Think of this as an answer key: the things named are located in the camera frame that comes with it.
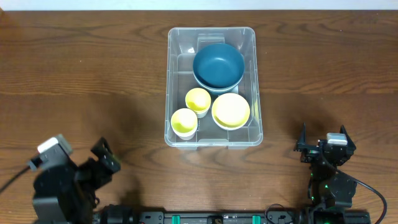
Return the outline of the white small bowl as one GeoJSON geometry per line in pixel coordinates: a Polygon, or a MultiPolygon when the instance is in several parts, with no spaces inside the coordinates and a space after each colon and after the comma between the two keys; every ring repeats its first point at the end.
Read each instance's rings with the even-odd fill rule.
{"type": "Polygon", "coordinates": [[[240,129],[240,128],[242,128],[244,126],[244,124],[242,124],[242,125],[239,125],[239,126],[229,127],[229,126],[223,126],[222,124],[217,123],[217,122],[215,124],[217,126],[219,126],[221,129],[224,129],[224,130],[227,130],[227,131],[234,131],[234,130],[240,129]]]}

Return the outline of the dark blue bowl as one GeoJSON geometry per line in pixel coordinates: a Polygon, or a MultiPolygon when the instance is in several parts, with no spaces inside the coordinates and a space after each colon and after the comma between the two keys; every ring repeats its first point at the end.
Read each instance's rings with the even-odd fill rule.
{"type": "Polygon", "coordinates": [[[193,73],[201,76],[227,72],[244,75],[244,71],[243,55],[233,46],[224,43],[207,45],[193,59],[193,73]]]}
{"type": "Polygon", "coordinates": [[[230,72],[217,73],[216,75],[206,74],[205,76],[193,73],[193,76],[200,87],[214,95],[233,92],[243,80],[243,74],[233,75],[230,72]]]}

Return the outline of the cream cup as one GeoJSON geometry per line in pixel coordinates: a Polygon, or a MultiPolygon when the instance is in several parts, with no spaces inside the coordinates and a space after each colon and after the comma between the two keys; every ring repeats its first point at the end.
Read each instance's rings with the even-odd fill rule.
{"type": "Polygon", "coordinates": [[[197,111],[196,112],[197,118],[198,119],[203,118],[204,116],[206,116],[207,112],[208,112],[208,110],[197,111]]]}

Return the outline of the yellow small bowl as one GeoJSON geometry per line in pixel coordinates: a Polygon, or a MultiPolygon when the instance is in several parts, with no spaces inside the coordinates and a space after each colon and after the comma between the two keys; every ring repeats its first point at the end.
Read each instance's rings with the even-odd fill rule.
{"type": "Polygon", "coordinates": [[[239,94],[225,93],[217,97],[211,108],[214,122],[223,126],[246,124],[251,114],[249,103],[239,94]]]}

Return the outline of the yellow cup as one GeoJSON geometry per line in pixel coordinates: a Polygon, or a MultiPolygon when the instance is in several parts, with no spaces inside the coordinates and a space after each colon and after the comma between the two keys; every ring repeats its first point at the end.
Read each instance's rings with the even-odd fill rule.
{"type": "Polygon", "coordinates": [[[202,112],[210,108],[211,96],[202,88],[193,88],[185,96],[186,106],[195,111],[202,112]]]}
{"type": "Polygon", "coordinates": [[[196,130],[198,118],[194,111],[188,108],[177,110],[171,117],[172,129],[178,133],[187,134],[196,130]]]}

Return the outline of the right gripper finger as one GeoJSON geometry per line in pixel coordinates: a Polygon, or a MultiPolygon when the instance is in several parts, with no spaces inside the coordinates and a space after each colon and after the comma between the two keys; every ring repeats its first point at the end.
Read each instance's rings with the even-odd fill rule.
{"type": "Polygon", "coordinates": [[[297,139],[294,147],[294,151],[303,152],[308,149],[306,144],[306,124],[303,123],[302,130],[300,132],[299,138],[297,139]]]}
{"type": "Polygon", "coordinates": [[[352,141],[352,139],[349,137],[344,125],[341,125],[340,133],[345,135],[346,140],[347,140],[347,147],[350,149],[350,151],[355,151],[356,146],[355,146],[354,142],[352,141]]]}

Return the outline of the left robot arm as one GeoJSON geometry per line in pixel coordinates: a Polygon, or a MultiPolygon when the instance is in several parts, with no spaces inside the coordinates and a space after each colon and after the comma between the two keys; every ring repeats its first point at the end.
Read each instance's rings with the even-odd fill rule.
{"type": "Polygon", "coordinates": [[[81,165],[71,159],[72,147],[59,134],[37,147],[39,154],[29,161],[32,170],[41,169],[34,180],[33,206],[38,223],[92,223],[100,200],[96,190],[111,182],[121,164],[101,137],[91,148],[97,160],[81,165]]]}

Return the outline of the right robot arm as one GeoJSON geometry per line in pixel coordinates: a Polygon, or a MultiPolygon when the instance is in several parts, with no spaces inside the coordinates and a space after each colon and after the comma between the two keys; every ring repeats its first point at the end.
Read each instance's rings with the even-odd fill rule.
{"type": "Polygon", "coordinates": [[[295,144],[300,161],[310,164],[307,195],[312,201],[298,215],[298,223],[345,223],[345,209],[352,207],[357,183],[338,172],[338,167],[354,154],[356,146],[344,126],[328,133],[316,145],[306,143],[306,125],[295,144]]]}

